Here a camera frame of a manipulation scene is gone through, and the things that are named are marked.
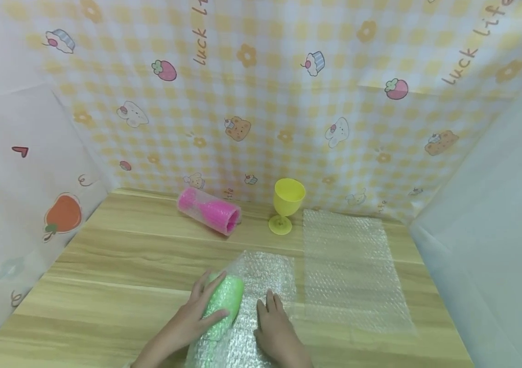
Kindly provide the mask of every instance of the hand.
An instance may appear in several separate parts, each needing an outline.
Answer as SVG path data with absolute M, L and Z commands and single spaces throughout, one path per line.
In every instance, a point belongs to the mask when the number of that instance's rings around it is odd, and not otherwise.
M 279 295 L 268 290 L 265 304 L 257 301 L 259 328 L 254 331 L 257 345 L 281 368 L 312 368 L 310 355 L 283 310 Z
M 208 276 L 210 276 L 210 271 L 207 271 L 194 283 L 187 303 L 181 306 L 167 325 L 145 345 L 132 368 L 159 367 L 172 353 L 185 348 L 229 315 L 229 311 L 222 309 L 202 319 L 212 294 L 225 279 L 226 272 L 222 272 L 213 282 L 204 287 Z

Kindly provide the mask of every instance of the goblet base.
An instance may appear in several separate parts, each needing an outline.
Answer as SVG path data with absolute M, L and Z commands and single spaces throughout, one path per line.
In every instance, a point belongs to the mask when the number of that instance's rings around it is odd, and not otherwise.
M 292 222 L 288 217 L 276 215 L 269 219 L 269 229 L 277 235 L 285 235 L 292 231 Z

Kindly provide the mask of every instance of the pink wrapped cup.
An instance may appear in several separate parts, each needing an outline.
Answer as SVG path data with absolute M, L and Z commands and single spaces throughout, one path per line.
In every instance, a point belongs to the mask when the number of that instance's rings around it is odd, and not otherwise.
M 192 187 L 181 192 L 177 209 L 226 236 L 241 221 L 239 206 Z

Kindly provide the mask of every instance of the strawberry print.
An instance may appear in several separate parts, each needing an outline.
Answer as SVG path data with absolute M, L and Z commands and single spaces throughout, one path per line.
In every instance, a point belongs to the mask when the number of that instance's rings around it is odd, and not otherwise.
M 401 100 L 408 94 L 408 83 L 404 80 L 394 78 L 386 82 L 385 92 L 390 100 Z
M 155 62 L 151 64 L 151 67 L 153 68 L 153 73 L 165 82 L 175 81 L 175 78 L 177 78 L 175 67 L 168 61 L 155 60 Z

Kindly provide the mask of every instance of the orange fruit print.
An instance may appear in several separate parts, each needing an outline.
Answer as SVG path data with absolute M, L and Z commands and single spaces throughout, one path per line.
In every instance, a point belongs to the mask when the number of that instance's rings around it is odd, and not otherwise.
M 78 227 L 82 221 L 79 200 L 71 193 L 61 193 L 55 204 L 44 215 L 45 243 L 52 236 L 68 233 Z

